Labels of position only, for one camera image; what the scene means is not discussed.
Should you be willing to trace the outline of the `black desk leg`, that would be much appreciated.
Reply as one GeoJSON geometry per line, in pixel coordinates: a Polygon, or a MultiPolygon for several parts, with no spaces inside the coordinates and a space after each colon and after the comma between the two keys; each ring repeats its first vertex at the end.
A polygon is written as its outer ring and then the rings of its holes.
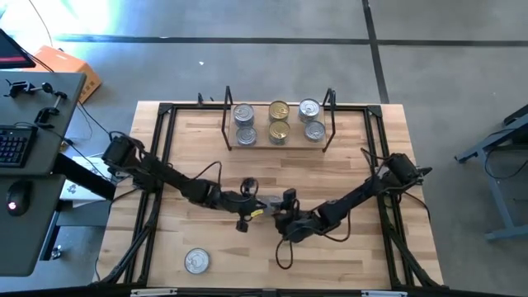
{"type": "Polygon", "coordinates": [[[52,173],[64,175],[67,180],[87,188],[105,200],[113,200],[114,198],[116,186],[113,183],[61,153],[57,154],[52,173]]]}

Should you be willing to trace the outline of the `orange cardboard box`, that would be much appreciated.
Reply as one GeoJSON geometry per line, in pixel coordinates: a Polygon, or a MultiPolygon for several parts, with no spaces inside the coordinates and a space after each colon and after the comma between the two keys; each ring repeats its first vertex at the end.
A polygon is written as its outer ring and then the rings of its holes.
{"type": "Polygon", "coordinates": [[[44,62],[52,70],[59,73],[84,73],[86,82],[84,83],[79,97],[79,101],[85,104],[88,98],[101,86],[102,80],[85,61],[78,59],[61,49],[42,45],[34,54],[34,57],[44,62]]]}

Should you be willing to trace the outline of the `black aluminium table frame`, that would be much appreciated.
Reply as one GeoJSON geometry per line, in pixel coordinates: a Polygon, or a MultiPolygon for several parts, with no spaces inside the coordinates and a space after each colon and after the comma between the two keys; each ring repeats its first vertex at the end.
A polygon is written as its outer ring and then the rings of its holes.
{"type": "MultiPolygon", "coordinates": [[[[229,150],[221,133],[222,105],[207,102],[142,101],[131,134],[166,154],[180,172],[218,179],[225,190],[237,190],[242,179],[255,177],[265,195],[295,188],[304,208],[337,199],[359,186],[370,173],[364,151],[385,156],[411,153],[400,105],[344,104],[336,108],[336,134],[328,150],[229,150]]],[[[403,273],[403,259],[384,239],[380,213],[394,212],[385,198],[372,198],[355,208],[351,221],[328,238],[302,243],[281,242],[271,218],[259,216],[246,233],[236,230],[236,216],[185,202],[166,186],[157,227],[132,262],[132,277],[149,287],[243,290],[381,290],[391,286],[389,270],[403,273]],[[209,269],[186,271],[193,248],[210,255],[209,269]]]]}

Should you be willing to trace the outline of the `black keyboard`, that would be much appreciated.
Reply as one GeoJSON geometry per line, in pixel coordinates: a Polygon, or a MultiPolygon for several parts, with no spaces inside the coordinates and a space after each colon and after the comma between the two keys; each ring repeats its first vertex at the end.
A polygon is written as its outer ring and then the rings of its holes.
{"type": "Polygon", "coordinates": [[[24,167],[36,132],[30,125],[0,125],[0,167],[24,167]]]}

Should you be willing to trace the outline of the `black desk clamp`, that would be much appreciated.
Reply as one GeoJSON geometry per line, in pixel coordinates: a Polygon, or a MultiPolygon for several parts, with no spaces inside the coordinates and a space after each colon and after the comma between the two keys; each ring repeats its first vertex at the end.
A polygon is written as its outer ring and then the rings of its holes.
{"type": "Polygon", "coordinates": [[[35,92],[42,91],[52,93],[54,90],[48,82],[43,82],[39,87],[34,86],[29,81],[9,82],[7,81],[9,90],[5,97],[16,98],[18,95],[24,93],[33,95],[35,92]]]}
{"type": "Polygon", "coordinates": [[[49,123],[51,116],[57,116],[60,111],[58,109],[59,103],[62,100],[67,100],[68,95],[64,92],[55,92],[54,95],[56,96],[56,100],[53,106],[51,107],[45,107],[41,109],[36,118],[34,119],[34,124],[42,129],[53,129],[54,125],[49,123]]]}

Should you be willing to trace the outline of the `silver table bracket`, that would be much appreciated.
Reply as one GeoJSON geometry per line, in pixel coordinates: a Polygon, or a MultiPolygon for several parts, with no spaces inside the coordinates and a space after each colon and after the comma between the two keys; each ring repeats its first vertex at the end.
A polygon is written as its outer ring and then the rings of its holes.
{"type": "Polygon", "coordinates": [[[166,297],[177,295],[176,288],[142,288],[130,292],[130,297],[166,297]]]}
{"type": "Polygon", "coordinates": [[[408,293],[393,290],[362,290],[361,297],[408,297],[408,293]]]}

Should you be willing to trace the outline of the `green tuna can gold lid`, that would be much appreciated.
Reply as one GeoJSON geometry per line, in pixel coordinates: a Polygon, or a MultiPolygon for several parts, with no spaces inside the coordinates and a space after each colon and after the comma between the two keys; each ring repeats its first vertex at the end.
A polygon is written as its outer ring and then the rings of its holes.
{"type": "Polygon", "coordinates": [[[274,145],[284,145],[290,133],[290,125],[282,120],[273,121],[269,125],[269,140],[274,145]]]}
{"type": "Polygon", "coordinates": [[[290,106],[284,101],[273,101],[268,108],[270,121],[287,121],[290,114],[290,106]]]}

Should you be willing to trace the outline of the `black desk monitor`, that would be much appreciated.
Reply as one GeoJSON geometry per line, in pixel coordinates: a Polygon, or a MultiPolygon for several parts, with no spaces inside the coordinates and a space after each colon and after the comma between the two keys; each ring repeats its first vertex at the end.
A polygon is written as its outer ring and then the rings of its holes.
{"type": "Polygon", "coordinates": [[[0,29],[0,69],[34,68],[35,62],[25,50],[0,29]]]}

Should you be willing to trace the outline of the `black computer mouse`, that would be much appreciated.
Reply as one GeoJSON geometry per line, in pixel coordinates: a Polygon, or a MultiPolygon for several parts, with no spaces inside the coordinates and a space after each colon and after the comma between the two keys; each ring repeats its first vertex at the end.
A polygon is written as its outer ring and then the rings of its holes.
{"type": "Polygon", "coordinates": [[[6,207],[11,216],[22,216],[29,210],[33,183],[29,180],[18,180],[7,190],[6,207]]]}

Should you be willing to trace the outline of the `blue-grey metal stand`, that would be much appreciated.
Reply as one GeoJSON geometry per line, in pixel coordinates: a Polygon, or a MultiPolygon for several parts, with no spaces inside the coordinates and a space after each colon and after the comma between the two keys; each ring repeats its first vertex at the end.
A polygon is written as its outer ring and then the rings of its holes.
{"type": "Polygon", "coordinates": [[[490,158],[494,153],[516,150],[528,152],[528,104],[508,115],[502,121],[500,130],[489,134],[472,147],[454,156],[457,163],[465,163],[471,158],[477,158],[487,175],[489,188],[503,223],[502,229],[485,234],[485,238],[489,241],[528,235],[528,224],[520,223],[516,212],[511,208],[511,203],[507,202],[500,188],[501,181],[512,179],[523,169],[528,169],[528,159],[513,173],[506,176],[495,175],[490,166],[490,158]]]}

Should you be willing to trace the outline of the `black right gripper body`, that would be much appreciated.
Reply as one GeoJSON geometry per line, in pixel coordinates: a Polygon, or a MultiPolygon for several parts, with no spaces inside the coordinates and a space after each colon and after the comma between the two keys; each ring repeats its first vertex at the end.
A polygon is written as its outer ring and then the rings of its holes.
{"type": "Polygon", "coordinates": [[[290,188],[283,193],[283,201],[285,202],[281,207],[281,212],[275,212],[273,218],[276,224],[286,224],[295,219],[299,213],[300,202],[296,197],[296,189],[290,188]]]}

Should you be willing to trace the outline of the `white box with logo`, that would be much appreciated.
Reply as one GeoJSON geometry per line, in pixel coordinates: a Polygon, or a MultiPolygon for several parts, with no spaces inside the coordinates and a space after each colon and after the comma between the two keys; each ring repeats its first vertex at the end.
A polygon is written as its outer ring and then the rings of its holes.
{"type": "MultiPolygon", "coordinates": [[[[105,165],[101,157],[92,157],[92,156],[89,156],[87,158],[73,157],[73,161],[76,164],[87,169],[89,172],[98,175],[99,177],[103,177],[109,181],[112,181],[113,179],[111,173],[108,171],[109,167],[105,165]]],[[[80,206],[87,205],[87,204],[94,203],[94,202],[113,199],[113,197],[104,198],[103,196],[99,196],[98,194],[70,180],[67,180],[64,183],[64,186],[63,186],[63,189],[61,191],[59,198],[61,201],[72,202],[73,208],[80,207],[80,206]]]]}

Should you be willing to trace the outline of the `grey office desk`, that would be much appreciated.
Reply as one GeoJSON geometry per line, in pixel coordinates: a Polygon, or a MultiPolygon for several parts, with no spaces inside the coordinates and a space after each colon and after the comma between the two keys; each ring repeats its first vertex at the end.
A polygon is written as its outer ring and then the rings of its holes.
{"type": "Polygon", "coordinates": [[[38,130],[22,168],[0,167],[0,276],[28,276],[37,263],[65,176],[52,168],[73,116],[86,76],[82,73],[0,71],[0,125],[33,123],[38,112],[53,106],[56,97],[42,91],[11,98],[10,83],[27,81],[36,87],[49,83],[67,95],[59,114],[50,117],[52,130],[38,130]],[[7,212],[7,191],[17,181],[31,182],[30,205],[21,216],[7,212]]]}

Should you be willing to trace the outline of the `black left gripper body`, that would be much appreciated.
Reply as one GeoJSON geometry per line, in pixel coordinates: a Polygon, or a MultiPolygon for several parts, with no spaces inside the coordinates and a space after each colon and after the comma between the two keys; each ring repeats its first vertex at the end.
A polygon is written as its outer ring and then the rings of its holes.
{"type": "Polygon", "coordinates": [[[230,213],[238,214],[236,229],[241,233],[248,231],[248,221],[251,220],[252,214],[260,211],[255,207],[256,203],[255,196],[243,196],[234,191],[224,192],[224,209],[230,213]]]}

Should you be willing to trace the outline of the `blue albacore tuna can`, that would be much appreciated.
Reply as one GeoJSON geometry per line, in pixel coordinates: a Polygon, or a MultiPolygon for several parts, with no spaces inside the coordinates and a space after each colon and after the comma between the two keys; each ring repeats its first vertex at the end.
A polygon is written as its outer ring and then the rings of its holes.
{"type": "Polygon", "coordinates": [[[233,109],[233,118],[236,126],[245,127],[253,126],[254,110],[253,107],[247,103],[239,104],[233,109]]]}
{"type": "Polygon", "coordinates": [[[257,142],[257,131],[252,126],[238,128],[236,140],[241,146],[253,146],[257,142]]]}
{"type": "Polygon", "coordinates": [[[203,274],[209,269],[210,255],[202,248],[193,248],[185,256],[184,266],[193,275],[203,274]]]}

